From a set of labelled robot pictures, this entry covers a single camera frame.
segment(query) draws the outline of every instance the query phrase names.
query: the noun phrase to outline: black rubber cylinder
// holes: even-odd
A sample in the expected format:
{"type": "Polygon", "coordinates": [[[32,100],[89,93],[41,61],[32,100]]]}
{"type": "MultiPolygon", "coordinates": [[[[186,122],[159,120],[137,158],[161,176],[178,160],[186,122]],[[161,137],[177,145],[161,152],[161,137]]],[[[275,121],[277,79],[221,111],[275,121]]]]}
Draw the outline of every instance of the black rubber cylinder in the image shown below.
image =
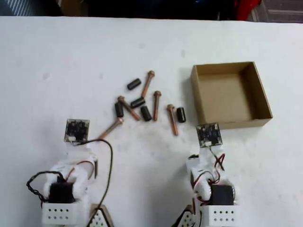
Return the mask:
{"type": "Polygon", "coordinates": [[[128,90],[133,90],[135,87],[141,84],[141,80],[139,78],[133,80],[127,85],[128,90]]]}
{"type": "Polygon", "coordinates": [[[177,108],[177,119],[178,122],[184,123],[186,122],[185,112],[183,107],[177,108]]]}
{"type": "Polygon", "coordinates": [[[124,113],[123,113],[123,106],[120,102],[117,102],[115,104],[115,110],[116,110],[116,115],[117,117],[123,117],[124,113]]]}
{"type": "Polygon", "coordinates": [[[152,119],[152,116],[147,108],[147,106],[141,107],[142,117],[146,122],[149,122],[152,119]]]}
{"type": "Polygon", "coordinates": [[[145,99],[143,97],[140,97],[134,101],[131,102],[131,107],[134,109],[138,106],[141,106],[145,103],[145,99]]]}

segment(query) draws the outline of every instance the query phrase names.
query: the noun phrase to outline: copper bolt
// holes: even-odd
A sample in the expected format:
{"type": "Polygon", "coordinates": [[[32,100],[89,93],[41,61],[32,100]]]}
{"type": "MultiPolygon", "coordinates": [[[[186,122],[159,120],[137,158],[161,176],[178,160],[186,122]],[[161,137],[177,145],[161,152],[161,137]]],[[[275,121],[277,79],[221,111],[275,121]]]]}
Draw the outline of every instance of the copper bolt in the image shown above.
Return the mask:
{"type": "Polygon", "coordinates": [[[126,103],[125,98],[123,96],[118,97],[118,101],[121,102],[121,104],[126,108],[128,112],[136,119],[137,121],[141,120],[141,117],[136,114],[136,112],[130,107],[129,104],[126,103]]]}
{"type": "Polygon", "coordinates": [[[145,85],[144,85],[144,88],[143,88],[143,91],[142,91],[142,94],[141,94],[141,97],[145,97],[146,96],[146,93],[147,93],[147,89],[148,89],[148,87],[149,87],[149,85],[150,85],[150,83],[151,83],[151,80],[152,80],[152,78],[155,76],[155,72],[154,71],[149,71],[148,73],[147,73],[147,80],[146,80],[146,82],[145,82],[145,85]]]}
{"type": "Polygon", "coordinates": [[[104,139],[112,130],[114,130],[118,125],[123,123],[123,118],[118,117],[117,120],[108,128],[105,130],[104,133],[102,133],[98,138],[104,139]]]}
{"type": "Polygon", "coordinates": [[[157,121],[158,119],[158,108],[159,108],[159,98],[161,96],[161,92],[160,91],[155,91],[155,93],[153,93],[153,96],[155,97],[155,106],[153,109],[153,120],[157,121]]]}
{"type": "Polygon", "coordinates": [[[167,111],[169,112],[169,116],[170,116],[170,123],[171,123],[171,127],[172,130],[174,132],[175,136],[178,136],[178,129],[177,129],[177,125],[176,125],[176,120],[175,120],[175,116],[174,116],[174,106],[172,104],[167,105],[167,111]]]}

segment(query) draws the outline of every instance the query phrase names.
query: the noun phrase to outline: white tabletop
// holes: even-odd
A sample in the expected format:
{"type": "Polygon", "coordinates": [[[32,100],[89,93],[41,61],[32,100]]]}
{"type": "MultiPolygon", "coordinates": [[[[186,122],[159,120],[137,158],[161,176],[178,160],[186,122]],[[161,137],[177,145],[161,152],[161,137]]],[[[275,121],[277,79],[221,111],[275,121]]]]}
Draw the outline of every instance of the white tabletop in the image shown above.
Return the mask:
{"type": "MultiPolygon", "coordinates": [[[[89,119],[89,138],[115,119],[126,84],[156,77],[159,120],[123,126],[107,139],[114,168],[105,204],[117,227],[168,227],[191,202],[185,160],[198,152],[189,80],[194,64],[255,61],[274,119],[262,128],[222,131],[224,165],[241,189],[243,227],[302,225],[303,25],[66,17],[0,18],[0,222],[40,226],[39,200],[26,188],[68,151],[66,119],[89,119]],[[187,122],[171,132],[165,106],[183,106],[187,122]]],[[[109,151],[99,145],[97,202],[109,151]]],[[[42,189],[44,180],[33,186],[42,189]]]]}

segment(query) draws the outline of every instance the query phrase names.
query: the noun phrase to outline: circuit board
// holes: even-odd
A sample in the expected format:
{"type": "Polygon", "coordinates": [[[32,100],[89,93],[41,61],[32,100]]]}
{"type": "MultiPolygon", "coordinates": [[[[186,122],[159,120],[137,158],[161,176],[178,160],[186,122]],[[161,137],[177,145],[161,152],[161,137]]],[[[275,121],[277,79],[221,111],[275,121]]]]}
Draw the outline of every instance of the circuit board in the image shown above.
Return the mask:
{"type": "Polygon", "coordinates": [[[201,148],[222,145],[218,123],[198,125],[196,129],[201,148]]]}
{"type": "Polygon", "coordinates": [[[89,135],[89,120],[67,119],[64,141],[84,142],[89,135]]]}

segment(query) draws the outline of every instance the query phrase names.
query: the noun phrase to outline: open cardboard box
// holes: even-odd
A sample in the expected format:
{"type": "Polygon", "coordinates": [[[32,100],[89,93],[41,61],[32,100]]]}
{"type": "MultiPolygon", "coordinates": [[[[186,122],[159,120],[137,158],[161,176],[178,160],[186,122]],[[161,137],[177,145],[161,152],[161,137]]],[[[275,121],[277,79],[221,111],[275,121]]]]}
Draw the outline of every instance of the open cardboard box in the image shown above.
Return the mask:
{"type": "Polygon", "coordinates": [[[194,65],[191,82],[199,124],[234,129],[273,118],[254,62],[194,65]]]}

